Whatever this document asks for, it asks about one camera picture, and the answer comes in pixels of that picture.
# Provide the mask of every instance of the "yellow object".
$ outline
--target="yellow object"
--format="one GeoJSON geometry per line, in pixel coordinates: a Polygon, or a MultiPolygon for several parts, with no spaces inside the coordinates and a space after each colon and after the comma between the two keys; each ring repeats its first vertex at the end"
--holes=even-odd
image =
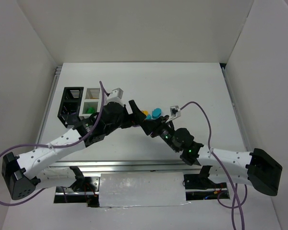
{"type": "Polygon", "coordinates": [[[143,110],[142,113],[144,113],[146,116],[148,115],[148,112],[146,110],[143,110]]]}

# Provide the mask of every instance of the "metal frame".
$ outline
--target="metal frame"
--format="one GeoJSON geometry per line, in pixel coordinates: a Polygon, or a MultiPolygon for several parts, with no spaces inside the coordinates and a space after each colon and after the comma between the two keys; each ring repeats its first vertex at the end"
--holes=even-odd
{"type": "Polygon", "coordinates": [[[237,120],[237,124],[238,124],[238,127],[239,127],[239,130],[240,130],[240,134],[241,134],[241,137],[242,137],[242,141],[243,141],[243,144],[244,144],[244,147],[247,151],[251,151],[252,148],[251,148],[251,144],[250,144],[250,141],[248,139],[248,136],[245,132],[245,127],[243,125],[243,122],[242,122],[242,117],[241,115],[239,114],[238,110],[237,110],[237,103],[236,103],[236,100],[233,96],[233,92],[232,92],[232,87],[229,83],[229,81],[227,80],[227,74],[226,74],[226,68],[224,67],[221,67],[222,69],[222,73],[223,73],[223,77],[224,77],[224,81],[225,81],[225,84],[226,84],[226,87],[227,87],[227,91],[228,91],[228,94],[229,94],[229,97],[230,97],[230,101],[231,101],[231,105],[232,105],[232,108],[234,110],[234,113],[235,113],[235,117],[236,117],[236,120],[237,120]]]}
{"type": "MultiPolygon", "coordinates": [[[[70,188],[64,188],[65,189],[65,193],[67,194],[67,195],[69,195],[69,196],[84,196],[84,192],[75,192],[75,191],[73,191],[72,189],[70,189],[70,188]]],[[[213,191],[215,191],[215,189],[214,188],[208,188],[208,189],[205,189],[205,190],[200,190],[200,189],[186,189],[186,193],[189,193],[189,192],[213,192],[213,191]]],[[[90,191],[87,191],[86,193],[85,193],[86,195],[94,195],[94,193],[93,192],[90,192],[90,191]]],[[[58,193],[58,192],[56,192],[55,193],[55,196],[63,196],[64,195],[64,193],[58,193]]]]}
{"type": "Polygon", "coordinates": [[[41,137],[42,137],[42,135],[44,133],[46,121],[47,121],[48,114],[49,114],[49,111],[50,111],[50,107],[51,107],[51,104],[52,104],[52,100],[53,100],[53,97],[54,97],[54,92],[55,92],[55,90],[57,88],[57,84],[58,84],[58,81],[59,81],[61,70],[62,70],[62,66],[58,66],[56,68],[54,76],[53,76],[53,81],[52,81],[52,85],[51,85],[51,88],[50,88],[50,93],[49,93],[49,96],[48,96],[48,99],[47,99],[46,108],[45,108],[45,111],[44,111],[44,114],[43,114],[42,123],[41,123],[41,125],[39,127],[39,131],[38,131],[37,138],[36,138],[36,143],[37,144],[40,144],[41,137]]]}
{"type": "Polygon", "coordinates": [[[182,172],[198,174],[201,166],[186,165],[183,161],[58,161],[50,167],[77,166],[84,176],[100,176],[102,173],[182,172]]]}

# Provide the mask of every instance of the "blue object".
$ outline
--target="blue object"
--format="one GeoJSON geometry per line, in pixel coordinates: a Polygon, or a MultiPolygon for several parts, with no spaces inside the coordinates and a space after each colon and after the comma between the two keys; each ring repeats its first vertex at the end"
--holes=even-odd
{"type": "Polygon", "coordinates": [[[155,110],[152,112],[152,117],[153,117],[153,119],[159,118],[159,117],[161,116],[161,113],[162,113],[162,111],[161,111],[160,108],[155,109],[155,110]]]}

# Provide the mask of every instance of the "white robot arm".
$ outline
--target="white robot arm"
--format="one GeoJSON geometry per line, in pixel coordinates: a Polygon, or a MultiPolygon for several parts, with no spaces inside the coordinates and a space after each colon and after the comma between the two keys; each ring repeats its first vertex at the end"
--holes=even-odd
{"type": "MultiPolygon", "coordinates": [[[[228,178],[211,149],[194,141],[186,128],[174,129],[172,120],[180,116],[177,106],[171,107],[171,116],[146,120],[135,102],[129,101],[132,114],[121,102],[122,90],[115,89],[108,96],[101,113],[75,124],[74,128],[48,143],[48,148],[14,156],[12,152],[3,157],[2,176],[13,200],[22,199],[34,190],[53,186],[77,190],[85,182],[78,167],[50,168],[63,157],[101,141],[117,128],[141,126],[146,135],[162,138],[188,165],[203,166],[200,176],[209,183],[224,183],[228,178]]],[[[229,172],[234,183],[249,184],[261,193],[276,196],[282,167],[261,149],[253,152],[232,152],[213,149],[229,172]]]]}

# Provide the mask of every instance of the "white table surface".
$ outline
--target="white table surface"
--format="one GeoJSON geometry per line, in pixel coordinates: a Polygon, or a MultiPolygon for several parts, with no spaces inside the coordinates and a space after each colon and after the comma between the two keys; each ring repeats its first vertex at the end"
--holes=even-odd
{"type": "MultiPolygon", "coordinates": [[[[141,109],[182,106],[198,101],[212,122],[212,144],[217,148],[244,150],[236,118],[219,64],[217,63],[65,63],[43,132],[46,143],[65,131],[56,117],[64,87],[95,86],[102,80],[106,89],[121,87],[126,102],[134,99],[141,109]]],[[[197,108],[188,108],[175,121],[187,127],[199,142],[206,143],[206,121],[197,108]]],[[[146,137],[140,129],[117,130],[107,140],[68,156],[67,160],[177,159],[167,146],[146,137]],[[134,142],[126,145],[124,140],[134,142]]],[[[243,197],[242,186],[239,189],[243,197]]],[[[230,210],[216,200],[192,201],[176,207],[88,208],[85,204],[53,204],[55,188],[33,200],[10,207],[3,230],[230,230],[230,210]]],[[[249,187],[243,206],[246,229],[280,230],[269,196],[249,187]]],[[[240,229],[238,211],[235,213],[240,229]]]]}
{"type": "MultiPolygon", "coordinates": [[[[124,90],[123,101],[135,100],[141,110],[180,107],[189,101],[202,105],[211,121],[212,146],[244,151],[236,117],[218,63],[64,63],[40,143],[47,143],[67,129],[57,118],[64,87],[98,87],[124,90]]],[[[185,127],[195,141],[206,144],[208,126],[199,108],[189,105],[174,121],[185,127]]],[[[162,139],[147,137],[138,128],[118,129],[103,141],[73,153],[63,161],[177,160],[162,139]]]]}

